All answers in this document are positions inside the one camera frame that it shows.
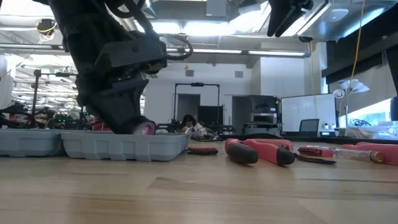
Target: whiteboard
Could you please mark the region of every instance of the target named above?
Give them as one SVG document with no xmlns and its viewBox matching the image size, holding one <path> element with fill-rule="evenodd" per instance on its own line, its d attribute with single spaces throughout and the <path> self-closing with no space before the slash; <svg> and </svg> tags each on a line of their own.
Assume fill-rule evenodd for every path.
<svg viewBox="0 0 398 224">
<path fill-rule="evenodd" d="M 323 128 L 325 123 L 336 124 L 336 101 L 332 93 L 281 98 L 280 104 L 284 132 L 299 131 L 300 122 L 304 119 L 318 118 L 319 131 L 332 131 L 332 129 Z"/>
</svg>

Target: doorway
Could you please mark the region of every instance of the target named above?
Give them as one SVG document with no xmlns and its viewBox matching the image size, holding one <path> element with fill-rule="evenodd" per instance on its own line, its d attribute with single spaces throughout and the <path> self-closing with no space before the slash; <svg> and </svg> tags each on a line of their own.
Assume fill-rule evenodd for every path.
<svg viewBox="0 0 398 224">
<path fill-rule="evenodd" d="M 200 106 L 199 94 L 178 94 L 177 119 L 182 121 L 186 114 L 198 119 L 198 109 Z"/>
<path fill-rule="evenodd" d="M 247 96 L 232 96 L 232 126 L 235 134 L 242 134 L 244 124 L 250 121 L 251 104 Z"/>
</svg>

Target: fluorescent light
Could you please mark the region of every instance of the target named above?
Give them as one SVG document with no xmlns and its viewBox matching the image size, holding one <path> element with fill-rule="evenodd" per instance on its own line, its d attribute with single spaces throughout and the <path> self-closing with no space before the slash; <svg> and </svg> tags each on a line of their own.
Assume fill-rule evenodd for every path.
<svg viewBox="0 0 398 224">
<path fill-rule="evenodd" d="M 384 8 L 380 8 L 380 9 L 376 9 L 373 10 L 371 13 L 369 13 L 362 21 L 362 26 L 365 26 L 368 22 L 372 21 L 374 18 L 376 18 L 377 16 L 380 16 L 382 13 L 384 12 Z M 352 34 L 354 31 L 356 31 L 357 29 L 359 29 L 361 25 L 361 21 L 358 21 L 353 27 L 351 27 L 350 29 L 348 29 L 345 33 L 344 33 L 344 37 Z"/>
<path fill-rule="evenodd" d="M 167 52 L 178 52 L 178 49 L 167 49 Z"/>
<path fill-rule="evenodd" d="M 261 4 L 261 10 L 251 11 L 241 14 L 237 18 L 229 22 L 229 29 L 232 33 L 238 32 L 255 32 L 262 28 L 271 13 L 271 6 L 266 1 Z"/>
<path fill-rule="evenodd" d="M 303 52 L 278 52 L 278 51 L 260 51 L 260 50 L 250 50 L 248 54 L 251 55 L 275 55 L 275 56 L 294 56 L 300 57 L 304 56 L 305 53 Z"/>
<path fill-rule="evenodd" d="M 217 36 L 233 34 L 228 23 L 221 22 L 189 22 L 183 29 L 183 32 L 192 36 Z"/>
<path fill-rule="evenodd" d="M 40 44 L 0 44 L 0 48 L 13 48 L 13 49 L 52 49 L 51 45 Z"/>
<path fill-rule="evenodd" d="M 152 27 L 158 34 L 178 34 L 181 33 L 181 27 L 176 22 L 153 22 Z"/>
<path fill-rule="evenodd" d="M 213 53 L 213 54 L 241 54 L 241 50 L 219 50 L 219 49 L 193 49 L 195 53 Z"/>
<path fill-rule="evenodd" d="M 34 91 L 18 91 L 18 90 L 13 90 L 12 91 L 13 94 L 34 94 Z M 38 91 L 37 92 L 38 95 L 49 95 L 49 96 L 69 96 L 69 95 L 77 95 L 78 92 L 47 92 L 47 91 Z"/>
<path fill-rule="evenodd" d="M 291 37 L 295 34 L 297 34 L 298 31 L 300 31 L 303 26 L 309 22 L 309 20 L 312 18 L 313 15 L 315 15 L 317 12 L 320 12 L 323 7 L 325 7 L 323 4 L 319 4 L 314 10 L 313 13 L 308 12 L 298 18 L 283 34 L 282 37 Z"/>
<path fill-rule="evenodd" d="M 332 3 L 328 3 L 323 9 L 321 9 L 311 20 L 307 22 L 303 28 L 300 29 L 300 31 L 297 32 L 298 35 L 302 35 L 312 24 L 314 24 L 330 7 L 332 6 Z"/>
<path fill-rule="evenodd" d="M 45 104 L 45 105 L 43 105 L 43 106 L 46 106 L 46 107 L 49 107 L 49 108 L 53 108 L 53 107 L 54 107 L 54 106 L 48 105 L 48 104 Z"/>
</svg>

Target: chair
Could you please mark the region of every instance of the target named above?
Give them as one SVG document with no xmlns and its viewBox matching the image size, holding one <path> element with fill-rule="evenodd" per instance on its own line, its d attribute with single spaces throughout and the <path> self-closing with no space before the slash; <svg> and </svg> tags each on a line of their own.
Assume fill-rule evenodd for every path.
<svg viewBox="0 0 398 224">
<path fill-rule="evenodd" d="M 304 119 L 300 122 L 299 136 L 318 137 L 319 119 Z"/>
</svg>

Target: wire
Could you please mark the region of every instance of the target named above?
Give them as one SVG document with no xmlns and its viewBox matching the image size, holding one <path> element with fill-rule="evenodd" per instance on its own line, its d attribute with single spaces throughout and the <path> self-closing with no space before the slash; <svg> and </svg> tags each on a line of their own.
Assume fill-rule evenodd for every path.
<svg viewBox="0 0 398 224">
<path fill-rule="evenodd" d="M 366 0 L 363 0 L 362 3 L 362 10 L 361 10 L 361 22 L 359 23 L 359 31 L 358 31 L 358 39 L 356 41 L 356 50 L 355 50 L 355 60 L 354 60 L 354 66 L 353 66 L 353 72 L 351 73 L 351 78 L 349 80 L 349 87 L 348 89 L 351 89 L 351 85 L 353 83 L 353 78 L 354 78 L 354 74 L 355 74 L 355 68 L 356 68 L 356 63 L 358 62 L 358 54 L 359 54 L 359 44 L 361 43 L 361 34 L 362 34 L 362 21 L 363 21 L 363 14 L 365 11 L 365 4 L 366 4 Z M 340 101 L 340 110 L 339 110 L 339 114 L 338 114 L 338 119 L 340 121 L 340 117 L 341 117 L 341 104 L 343 102 L 343 99 L 341 99 Z"/>
<path fill-rule="evenodd" d="M 183 54 L 183 55 L 169 55 L 169 54 L 167 54 L 166 55 L 167 59 L 169 59 L 169 60 L 184 60 L 184 59 L 189 58 L 189 56 L 192 55 L 192 53 L 193 53 L 192 44 L 187 39 L 184 39 L 185 36 L 180 35 L 180 34 L 167 34 L 167 36 L 173 37 L 173 38 L 183 42 L 189 48 L 189 51 L 187 53 Z"/>
<path fill-rule="evenodd" d="M 39 32 L 50 32 L 51 30 L 54 30 L 54 29 L 56 28 L 57 23 L 55 23 L 53 27 L 51 27 L 51 28 L 49 28 L 49 29 L 47 29 L 47 30 L 39 30 L 38 26 L 39 26 L 39 23 L 36 23 L 36 29 L 37 29 L 37 31 L 39 31 Z"/>
<path fill-rule="evenodd" d="M 349 123 L 356 127 L 362 127 L 365 125 L 372 126 L 369 122 L 361 119 L 350 119 Z"/>
<path fill-rule="evenodd" d="M 116 5 L 110 4 L 110 2 L 105 2 L 106 5 L 108 6 L 109 10 L 117 17 L 120 17 L 122 19 L 127 19 L 130 17 L 135 17 L 134 13 L 134 8 L 135 9 L 142 9 L 144 6 L 146 0 L 139 0 L 138 3 L 136 4 L 133 0 L 122 0 L 123 4 L 125 7 L 129 10 L 128 12 L 122 12 L 119 10 Z"/>
</svg>

